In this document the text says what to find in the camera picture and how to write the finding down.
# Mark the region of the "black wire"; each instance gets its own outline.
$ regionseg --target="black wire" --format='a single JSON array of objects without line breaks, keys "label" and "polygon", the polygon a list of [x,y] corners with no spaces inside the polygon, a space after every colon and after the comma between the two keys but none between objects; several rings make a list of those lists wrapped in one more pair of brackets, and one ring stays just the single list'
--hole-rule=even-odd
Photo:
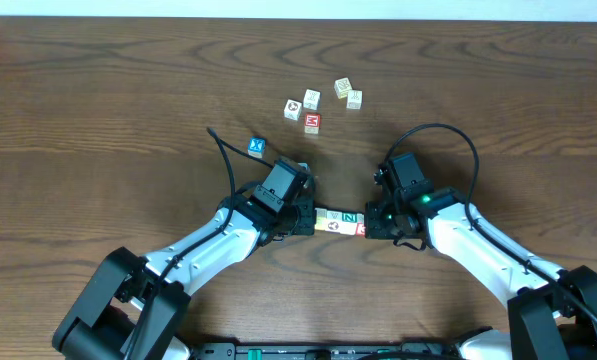
[{"label": "black wire", "polygon": [[400,239],[394,240],[394,246],[395,247],[406,246],[406,247],[408,247],[408,248],[410,248],[411,250],[414,250],[414,251],[424,251],[427,248],[427,244],[425,243],[424,240],[422,240],[422,242],[420,243],[420,247],[419,248],[417,248],[415,245],[413,245],[412,243],[410,243],[408,241],[399,242],[400,240],[402,240],[402,237]]},{"label": "black wire", "polygon": [[140,312],[140,316],[138,317],[138,321],[136,322],[134,331],[130,335],[130,339],[129,339],[129,343],[127,345],[127,351],[125,352],[124,360],[131,359],[131,355],[133,354],[133,351],[136,347],[136,343],[138,342],[138,338],[140,337],[140,332],[142,331],[142,328],[144,328],[146,326],[146,325],[144,325],[145,319],[147,318],[146,314],[149,313],[149,311],[151,311],[153,302],[154,302],[156,296],[158,295],[158,292],[160,291],[162,285],[164,284],[165,278],[167,277],[169,272],[176,265],[178,265],[178,263],[187,254],[189,254],[194,249],[198,248],[200,245],[204,244],[208,240],[212,239],[214,236],[223,232],[225,230],[225,228],[227,228],[227,226],[229,225],[229,222],[231,221],[231,216],[233,215],[233,212],[234,212],[234,197],[236,195],[236,184],[235,184],[235,180],[234,180],[234,172],[231,167],[231,163],[229,162],[229,157],[227,156],[227,152],[225,151],[225,148],[223,147],[224,142],[218,137],[218,134],[216,134],[216,132],[212,128],[207,128],[207,132],[209,133],[209,135],[211,135],[211,137],[214,138],[214,140],[216,141],[216,144],[218,144],[218,148],[220,149],[222,158],[225,161],[225,166],[227,167],[227,173],[229,174],[229,187],[230,187],[230,191],[231,191],[231,196],[230,196],[230,200],[229,200],[229,211],[227,212],[225,221],[218,228],[216,228],[216,230],[214,230],[209,235],[203,237],[199,241],[195,242],[194,244],[188,246],[183,251],[181,251],[177,255],[173,256],[171,261],[169,261],[169,263],[167,264],[165,269],[162,271],[162,273],[160,274],[158,279],[155,281],[153,290],[151,291],[151,294],[149,295],[149,298],[147,299],[145,306],[143,307],[142,311]]},{"label": "black wire", "polygon": [[261,164],[265,165],[266,167],[268,167],[268,168],[270,168],[270,169],[273,169],[273,168],[274,168],[274,166],[273,166],[273,165],[271,165],[270,163],[266,162],[265,160],[263,160],[263,159],[258,159],[258,158],[256,158],[256,157],[253,157],[253,156],[251,156],[251,155],[247,154],[246,152],[244,152],[244,151],[242,151],[242,150],[240,150],[240,149],[238,149],[238,148],[236,148],[236,147],[234,147],[234,146],[230,145],[230,144],[229,144],[229,143],[227,143],[225,140],[222,140],[222,139],[220,139],[220,142],[221,142],[223,145],[225,145],[225,146],[226,146],[226,147],[227,147],[229,150],[231,150],[231,151],[235,152],[235,153],[236,153],[236,154],[238,154],[238,155],[242,155],[242,156],[244,156],[244,157],[246,157],[246,158],[248,158],[248,159],[251,159],[251,160],[253,160],[253,161],[255,161],[255,162],[259,162],[259,163],[261,163]]},{"label": "black wire", "polygon": [[367,356],[363,356],[358,358],[358,360],[386,360],[386,359],[402,359],[402,360],[458,360],[463,359],[458,356],[453,355],[437,355],[437,354],[427,354],[427,353],[420,353],[420,352],[404,352],[404,351],[394,351],[394,352],[387,352],[387,353],[380,353],[380,354],[371,354]]},{"label": "black wire", "polygon": [[467,136],[464,132],[462,132],[462,130],[460,130],[460,129],[454,127],[454,126],[451,126],[451,125],[440,124],[440,123],[423,124],[423,125],[416,126],[415,128],[407,131],[398,140],[396,140],[396,142],[391,146],[391,148],[389,149],[389,151],[387,151],[387,155],[385,156],[385,160],[384,161],[389,160],[389,158],[391,157],[391,154],[394,152],[394,150],[396,149],[396,147],[398,147],[398,145],[403,140],[405,140],[407,137],[409,137],[410,135],[412,135],[412,134],[414,134],[414,133],[416,133],[416,132],[418,132],[420,130],[429,129],[429,128],[444,128],[444,129],[451,130],[451,131],[457,133],[458,135],[460,135],[467,142],[467,144],[469,145],[469,148],[471,149],[471,152],[472,152],[473,157],[474,157],[474,174],[473,174],[473,177],[471,179],[471,184],[469,185],[469,190],[467,192],[467,198],[465,200],[465,216],[467,217],[467,220],[469,221],[469,225],[472,228],[476,229],[476,231],[478,231],[478,233],[480,233],[480,235],[482,235],[482,237],[484,237],[492,245],[494,245],[495,247],[497,247],[500,251],[502,251],[503,253],[507,254],[510,258],[514,259],[515,261],[517,261],[518,263],[520,263],[521,265],[523,265],[527,270],[533,272],[534,274],[538,275],[538,277],[540,277],[543,280],[547,281],[547,283],[549,283],[549,285],[551,285],[554,288],[556,288],[563,296],[565,296],[566,298],[568,298],[578,309],[580,309],[580,311],[582,311],[585,315],[587,315],[587,317],[589,317],[589,319],[591,319],[591,321],[593,321],[597,325],[597,316],[596,316],[596,314],[591,309],[589,309],[589,307],[587,307],[580,300],[578,300],[578,298],[574,294],[572,294],[571,292],[569,292],[569,290],[567,290],[564,286],[562,286],[560,283],[558,283],[551,276],[549,276],[548,274],[544,273],[542,270],[540,270],[535,265],[533,265],[531,263],[531,260],[529,260],[529,259],[523,259],[520,255],[517,255],[516,253],[514,253],[513,251],[511,251],[510,249],[508,249],[507,247],[505,247],[501,243],[499,243],[496,239],[494,239],[493,237],[491,237],[478,224],[477,220],[474,220],[473,216],[471,215],[471,210],[469,208],[469,205],[471,204],[471,196],[473,195],[474,188],[476,187],[476,180],[478,179],[478,170],[480,168],[480,159],[478,158],[478,151],[476,151],[476,146],[471,141],[471,139],[469,138],[469,136]]}]

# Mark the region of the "wooden block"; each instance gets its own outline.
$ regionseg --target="wooden block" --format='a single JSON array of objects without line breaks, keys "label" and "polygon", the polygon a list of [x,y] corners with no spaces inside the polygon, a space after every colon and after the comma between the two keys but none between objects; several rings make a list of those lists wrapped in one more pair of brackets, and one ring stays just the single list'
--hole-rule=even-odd
[{"label": "wooden block", "polygon": [[305,92],[305,99],[302,101],[305,109],[318,110],[318,103],[320,103],[320,92],[316,90],[309,90]]},{"label": "wooden block", "polygon": [[358,216],[355,213],[342,213],[342,221],[357,224]]},{"label": "wooden block", "polygon": [[349,93],[349,90],[352,90],[349,79],[342,78],[336,80],[336,82],[334,82],[334,90],[336,90],[336,96],[338,96],[338,99],[346,97],[347,93]]},{"label": "wooden block", "polygon": [[253,157],[262,159],[263,155],[265,154],[265,139],[252,137],[251,140],[249,140],[247,152]]},{"label": "wooden block", "polygon": [[300,117],[300,111],[302,110],[302,104],[295,100],[287,100],[285,105],[285,117],[287,119],[296,120]]},{"label": "wooden block", "polygon": [[340,234],[340,221],[325,219],[325,231]]},{"label": "wooden block", "polygon": [[316,218],[316,225],[314,226],[314,229],[319,231],[327,231],[327,218]]},{"label": "wooden block", "polygon": [[356,224],[356,235],[365,236],[365,224]]},{"label": "wooden block", "polygon": [[347,94],[347,109],[360,109],[362,105],[362,91],[360,90],[349,90]]},{"label": "wooden block", "polygon": [[356,223],[348,223],[344,221],[339,221],[340,228],[338,232],[344,235],[356,235],[356,228],[358,224]]},{"label": "wooden block", "polygon": [[327,210],[327,219],[340,220],[341,218],[342,218],[342,212]]},{"label": "wooden block", "polygon": [[318,134],[318,130],[320,130],[320,115],[305,115],[305,132],[307,134]]}]

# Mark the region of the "wooden table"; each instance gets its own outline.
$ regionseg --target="wooden table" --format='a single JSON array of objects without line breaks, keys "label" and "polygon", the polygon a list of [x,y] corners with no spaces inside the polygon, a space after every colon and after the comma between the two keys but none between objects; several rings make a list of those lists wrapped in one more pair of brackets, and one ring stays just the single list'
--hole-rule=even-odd
[{"label": "wooden table", "polygon": [[[333,91],[349,77],[359,112]],[[322,92],[317,139],[283,118]],[[481,154],[474,201],[565,267],[597,271],[597,24],[0,18],[0,359],[59,357],[53,331],[100,261],[160,249],[228,193],[205,127],[311,165],[317,201],[362,210],[392,142],[425,122]],[[420,133],[438,186],[466,189],[456,135]],[[231,155],[239,184],[267,169]],[[258,250],[194,296],[186,340],[384,342],[507,328],[450,259],[319,233]]]}]

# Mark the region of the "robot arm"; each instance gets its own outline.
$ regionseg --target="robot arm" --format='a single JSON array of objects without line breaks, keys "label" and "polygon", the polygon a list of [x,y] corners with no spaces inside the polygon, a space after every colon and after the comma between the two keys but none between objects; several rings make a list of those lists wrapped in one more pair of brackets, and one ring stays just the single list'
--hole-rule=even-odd
[{"label": "robot arm", "polygon": [[[470,210],[481,228],[499,243],[525,260],[530,260],[552,278],[560,277],[558,272],[563,270],[562,267],[520,246],[485,220],[474,205],[470,205]],[[547,285],[547,281],[527,271],[518,261],[510,258],[475,231],[467,221],[465,207],[461,203],[438,210],[436,216],[427,219],[425,227],[429,235],[429,245],[460,263],[505,308],[507,302],[516,297],[521,289],[534,290]]]},{"label": "robot arm", "polygon": [[[429,246],[456,260],[508,310],[511,334],[490,330],[472,336],[457,346],[463,357],[597,359],[597,321],[591,321],[563,292],[575,294],[597,317],[596,273],[584,266],[566,271],[536,256],[469,204],[476,227],[466,216],[465,197],[452,188],[434,191],[411,153],[389,158],[374,178],[382,187],[383,199],[367,203],[368,239],[389,239],[394,244],[422,239],[420,250]],[[528,271],[528,264],[537,270]],[[554,321],[558,316],[576,317],[573,332],[565,334],[558,328]]]},{"label": "robot arm", "polygon": [[[281,157],[267,179],[247,198],[239,191],[224,231],[231,198],[218,206],[203,227],[162,250],[143,257],[120,248],[109,254],[62,321],[53,347],[69,359],[122,359],[135,325],[112,298],[131,301],[139,309],[153,298],[131,359],[184,360],[189,349],[174,338],[187,305],[202,285],[227,266],[244,260],[257,247],[291,235],[313,235],[313,178],[306,164]],[[182,259],[167,273],[154,295],[157,279],[177,254]]]}]

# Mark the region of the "black electronics mount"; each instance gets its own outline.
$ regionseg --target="black electronics mount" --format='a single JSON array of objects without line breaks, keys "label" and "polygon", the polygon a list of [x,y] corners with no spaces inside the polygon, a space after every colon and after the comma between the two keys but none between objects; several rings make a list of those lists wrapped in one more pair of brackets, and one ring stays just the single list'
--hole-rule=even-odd
[{"label": "black electronics mount", "polygon": [[[558,283],[574,292],[597,316],[597,274],[586,266],[562,270]],[[514,359],[597,360],[597,324],[559,292],[545,285],[520,289],[507,302],[511,352]],[[557,325],[553,312],[574,324]]]},{"label": "black electronics mount", "polygon": [[[249,218],[260,232],[258,246],[293,235],[312,236],[316,224],[315,188],[306,165],[281,156],[249,198],[240,191],[236,194],[234,210]],[[229,201],[226,197],[218,208],[228,207]]]},{"label": "black electronics mount", "polygon": [[[120,309],[110,305],[116,297],[122,302],[135,296],[149,297],[155,275],[145,268],[145,260],[121,247],[100,264],[87,286],[56,329],[52,346],[68,359],[122,359],[133,322]],[[190,301],[180,283],[167,284],[158,293],[142,330],[135,359],[162,359]]]},{"label": "black electronics mount", "polygon": [[378,166],[374,174],[382,188],[382,200],[365,206],[365,237],[394,240],[421,239],[421,224],[410,202],[434,191],[413,153],[390,158]]}]

